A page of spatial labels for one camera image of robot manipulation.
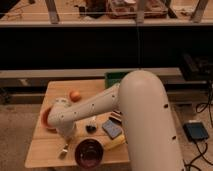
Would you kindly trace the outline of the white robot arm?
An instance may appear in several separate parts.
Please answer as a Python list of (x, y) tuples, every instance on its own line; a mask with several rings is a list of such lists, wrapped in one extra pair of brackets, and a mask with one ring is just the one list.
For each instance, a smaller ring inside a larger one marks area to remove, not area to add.
[(136, 70), (99, 94), (51, 113), (56, 129), (113, 110), (122, 113), (132, 171), (185, 171), (167, 93), (155, 74)]

